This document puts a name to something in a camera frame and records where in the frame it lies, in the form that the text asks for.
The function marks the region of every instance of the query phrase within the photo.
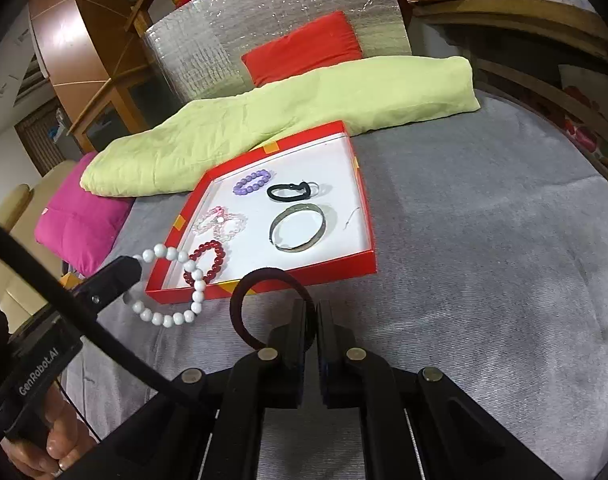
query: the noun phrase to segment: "silver bangle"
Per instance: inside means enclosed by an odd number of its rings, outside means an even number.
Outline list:
[[[313,235],[313,237],[308,242],[304,242],[303,244],[298,245],[297,247],[291,247],[291,248],[280,247],[273,241],[273,232],[274,232],[275,228],[277,227],[277,225],[279,225],[279,223],[284,218],[286,218],[289,215],[292,215],[293,213],[297,213],[299,211],[314,211],[314,212],[318,213],[322,217],[322,224],[319,226],[319,229],[317,230],[317,232]],[[314,246],[319,241],[319,239],[322,236],[324,236],[325,231],[326,231],[326,217],[324,216],[324,212],[321,209],[319,209],[318,206],[316,206],[315,204],[308,204],[308,203],[295,204],[295,205],[292,205],[292,206],[284,209],[284,211],[282,211],[275,217],[275,219],[273,220],[273,223],[271,223],[271,228],[268,233],[268,238],[269,238],[271,244],[273,244],[273,246],[278,251],[284,251],[285,253],[300,253],[301,251],[306,251],[306,249],[309,249],[312,246]]]

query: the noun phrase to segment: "red beaded bracelet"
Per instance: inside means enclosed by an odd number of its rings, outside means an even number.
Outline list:
[[[220,272],[222,264],[224,263],[224,256],[226,256],[226,253],[224,252],[222,244],[217,240],[211,240],[210,242],[206,242],[197,247],[195,252],[189,256],[191,260],[196,262],[197,259],[209,249],[215,250],[215,261],[213,262],[213,266],[210,267],[210,270],[206,273],[206,275],[204,275],[204,281],[207,284],[211,282],[213,278],[215,278],[218,272]],[[190,286],[195,284],[195,280],[193,280],[191,277],[190,272],[184,272],[183,277],[186,283],[188,283]]]

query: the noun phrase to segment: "purple beaded bracelet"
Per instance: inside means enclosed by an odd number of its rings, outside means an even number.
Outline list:
[[[249,184],[252,180],[255,180],[256,178],[259,178],[259,180],[255,182],[252,186],[244,187],[245,184]],[[267,184],[270,178],[271,174],[266,170],[260,170],[257,171],[257,173],[255,173],[254,171],[250,175],[246,175],[245,178],[235,184],[235,187],[233,188],[233,193],[235,193],[236,195],[247,195],[249,193],[257,191],[258,189],[260,189],[260,187],[264,186],[264,184]]]

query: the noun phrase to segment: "magenta cushion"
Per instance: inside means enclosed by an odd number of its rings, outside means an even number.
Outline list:
[[[73,168],[35,227],[39,243],[85,276],[94,274],[108,256],[134,200],[97,196],[79,186],[95,155],[87,153]]]

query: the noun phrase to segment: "white beaded bracelet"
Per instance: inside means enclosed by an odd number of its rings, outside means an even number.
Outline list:
[[[171,328],[173,325],[181,325],[191,323],[195,319],[195,315],[201,312],[201,302],[204,300],[204,290],[206,282],[204,281],[204,273],[195,267],[195,262],[189,259],[188,252],[178,251],[175,247],[166,247],[164,244],[157,244],[153,249],[146,249],[142,254],[135,254],[133,258],[138,261],[151,264],[155,258],[166,258],[173,262],[177,260],[183,264],[183,269],[191,273],[191,278],[195,280],[195,291],[193,292],[193,303],[191,309],[185,310],[184,313],[175,312],[172,316],[153,312],[146,308],[142,300],[132,301],[130,290],[124,292],[122,299],[127,306],[130,306],[140,316],[142,321],[151,322],[155,326],[163,325],[166,328]]]

